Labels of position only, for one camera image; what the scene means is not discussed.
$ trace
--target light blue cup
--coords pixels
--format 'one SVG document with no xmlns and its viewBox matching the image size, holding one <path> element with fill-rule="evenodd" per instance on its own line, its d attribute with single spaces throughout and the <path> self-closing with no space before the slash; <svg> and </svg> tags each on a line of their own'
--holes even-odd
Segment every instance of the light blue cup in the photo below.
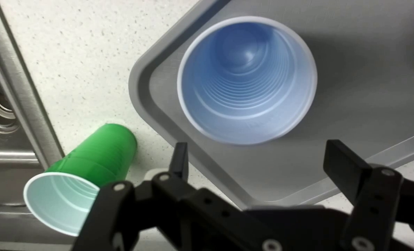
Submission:
<svg viewBox="0 0 414 251">
<path fill-rule="evenodd" d="M 177 92 L 198 131 L 252 145 L 291 131 L 310 107 L 316 81 L 312 53 L 295 32 L 273 20 L 237 17 L 189 45 Z"/>
</svg>

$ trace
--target plastic cup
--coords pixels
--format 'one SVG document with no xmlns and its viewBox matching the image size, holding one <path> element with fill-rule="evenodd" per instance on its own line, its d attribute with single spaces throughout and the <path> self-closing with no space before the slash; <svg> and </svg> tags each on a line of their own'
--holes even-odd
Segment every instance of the plastic cup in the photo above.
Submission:
<svg viewBox="0 0 414 251">
<path fill-rule="evenodd" d="M 23 187 L 27 209 L 43 225 L 78 236 L 100 187 L 124 180 L 136 152 L 133 134 L 106 124 Z"/>
<path fill-rule="evenodd" d="M 237 17 L 189 45 L 177 95 L 203 135 L 252 145 L 291 131 L 310 107 L 316 81 L 312 53 L 294 31 L 262 17 Z"/>
</svg>

